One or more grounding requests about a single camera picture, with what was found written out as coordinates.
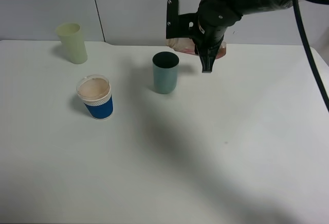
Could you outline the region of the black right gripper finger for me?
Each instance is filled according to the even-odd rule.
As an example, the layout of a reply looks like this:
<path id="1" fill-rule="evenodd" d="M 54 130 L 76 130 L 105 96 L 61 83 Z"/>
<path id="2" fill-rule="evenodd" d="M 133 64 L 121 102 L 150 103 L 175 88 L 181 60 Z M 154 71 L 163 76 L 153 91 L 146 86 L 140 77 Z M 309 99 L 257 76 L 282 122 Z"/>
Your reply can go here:
<path id="1" fill-rule="evenodd" d="M 202 73 L 211 73 L 218 54 L 218 46 L 201 47 L 197 49 L 197 52 L 202 64 Z"/>

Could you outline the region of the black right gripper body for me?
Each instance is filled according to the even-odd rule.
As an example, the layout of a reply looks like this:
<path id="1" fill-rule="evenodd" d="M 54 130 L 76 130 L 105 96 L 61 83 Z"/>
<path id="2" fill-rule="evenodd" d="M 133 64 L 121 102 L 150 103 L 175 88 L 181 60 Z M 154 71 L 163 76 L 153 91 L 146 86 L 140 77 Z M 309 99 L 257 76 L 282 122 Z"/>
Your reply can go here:
<path id="1" fill-rule="evenodd" d="M 194 18 L 191 39 L 194 45 L 194 54 L 226 54 L 226 46 L 223 43 L 227 26 L 211 26 L 199 18 Z"/>

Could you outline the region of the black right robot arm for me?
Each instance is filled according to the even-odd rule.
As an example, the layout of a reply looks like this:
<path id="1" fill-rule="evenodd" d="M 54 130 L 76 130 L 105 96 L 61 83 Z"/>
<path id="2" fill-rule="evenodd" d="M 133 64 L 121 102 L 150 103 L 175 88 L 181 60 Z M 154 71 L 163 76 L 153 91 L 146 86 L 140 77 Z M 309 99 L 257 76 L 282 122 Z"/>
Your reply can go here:
<path id="1" fill-rule="evenodd" d="M 201 38 L 195 43 L 203 73 L 211 73 L 225 31 L 245 15 L 285 10 L 293 0 L 201 0 L 196 13 Z"/>

